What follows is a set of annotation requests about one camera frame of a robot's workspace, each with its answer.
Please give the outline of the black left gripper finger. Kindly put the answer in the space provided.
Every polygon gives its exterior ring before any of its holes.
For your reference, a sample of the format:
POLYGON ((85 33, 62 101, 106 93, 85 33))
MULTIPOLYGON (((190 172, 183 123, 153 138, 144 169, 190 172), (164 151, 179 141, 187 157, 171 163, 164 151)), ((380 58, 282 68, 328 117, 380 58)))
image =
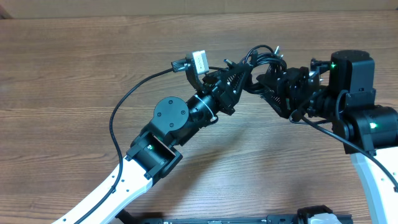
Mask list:
POLYGON ((206 74, 206 80, 208 82, 217 82, 220 80, 223 76, 227 75, 229 70, 227 69, 221 69, 221 70, 216 70, 214 72, 210 72, 206 74))
POLYGON ((226 89, 236 96, 240 96, 246 81, 252 72, 252 65, 248 63, 233 63, 224 73, 226 89))

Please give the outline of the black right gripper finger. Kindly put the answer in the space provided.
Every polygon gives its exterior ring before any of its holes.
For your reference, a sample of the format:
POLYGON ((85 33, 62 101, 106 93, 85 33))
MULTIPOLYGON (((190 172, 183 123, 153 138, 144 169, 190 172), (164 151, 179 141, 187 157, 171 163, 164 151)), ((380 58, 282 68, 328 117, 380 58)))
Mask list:
POLYGON ((288 109, 283 98, 271 91, 262 93, 261 98, 264 99, 280 117, 288 118, 288 109))
POLYGON ((264 73, 257 77, 260 85, 258 93, 273 91, 274 93, 287 93, 287 73, 264 73))

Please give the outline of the black cable silver plug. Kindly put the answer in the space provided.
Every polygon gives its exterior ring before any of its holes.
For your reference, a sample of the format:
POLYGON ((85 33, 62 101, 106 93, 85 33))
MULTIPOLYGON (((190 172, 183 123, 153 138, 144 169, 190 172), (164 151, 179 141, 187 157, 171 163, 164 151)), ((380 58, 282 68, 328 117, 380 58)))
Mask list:
POLYGON ((274 50, 274 54, 278 57, 278 58, 283 58, 283 54, 280 54, 280 46, 278 45, 276 47, 276 49, 274 50))

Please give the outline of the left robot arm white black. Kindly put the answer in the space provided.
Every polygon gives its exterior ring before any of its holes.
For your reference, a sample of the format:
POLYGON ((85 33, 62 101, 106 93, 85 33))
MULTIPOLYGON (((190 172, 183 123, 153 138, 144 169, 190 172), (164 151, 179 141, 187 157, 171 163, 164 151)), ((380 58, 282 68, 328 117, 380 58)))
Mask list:
POLYGON ((196 93, 188 100, 170 96, 158 102, 154 115, 132 141, 119 164, 57 223, 110 223, 133 200, 166 177, 181 161, 183 146, 201 128, 215 124, 219 112, 231 115, 252 65, 228 62, 226 68, 180 60, 171 71, 185 72, 196 93))

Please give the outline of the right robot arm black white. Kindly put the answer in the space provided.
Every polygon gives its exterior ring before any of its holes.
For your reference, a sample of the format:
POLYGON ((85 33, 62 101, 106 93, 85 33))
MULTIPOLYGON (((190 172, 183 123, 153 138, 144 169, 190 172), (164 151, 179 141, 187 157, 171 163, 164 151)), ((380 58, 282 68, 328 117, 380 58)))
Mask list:
POLYGON ((397 111, 376 104, 375 62, 340 50, 310 67, 271 65, 257 77, 263 98, 291 123, 343 144, 357 171, 373 223, 397 223, 397 111))

